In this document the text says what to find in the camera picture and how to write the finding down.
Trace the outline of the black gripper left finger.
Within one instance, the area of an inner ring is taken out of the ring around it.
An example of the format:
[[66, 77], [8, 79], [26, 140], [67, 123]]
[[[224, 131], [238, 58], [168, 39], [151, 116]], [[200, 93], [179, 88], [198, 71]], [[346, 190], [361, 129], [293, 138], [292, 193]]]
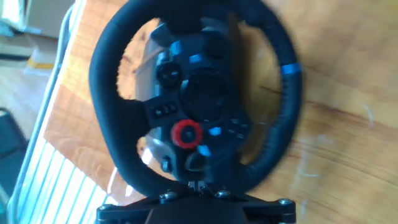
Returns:
[[103, 204], [96, 210], [96, 224], [145, 223], [150, 212], [159, 205], [165, 205], [189, 196], [194, 196], [197, 182], [189, 182], [184, 188], [168, 190], [158, 197], [149, 197], [129, 205]]

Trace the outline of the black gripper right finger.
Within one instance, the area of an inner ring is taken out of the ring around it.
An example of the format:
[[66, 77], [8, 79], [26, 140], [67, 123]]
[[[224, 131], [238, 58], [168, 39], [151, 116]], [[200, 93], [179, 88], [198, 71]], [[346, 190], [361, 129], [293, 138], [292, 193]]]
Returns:
[[296, 203], [289, 198], [265, 201], [205, 182], [197, 183], [197, 195], [210, 201], [206, 208], [215, 207], [211, 221], [220, 217], [221, 223], [296, 224]]

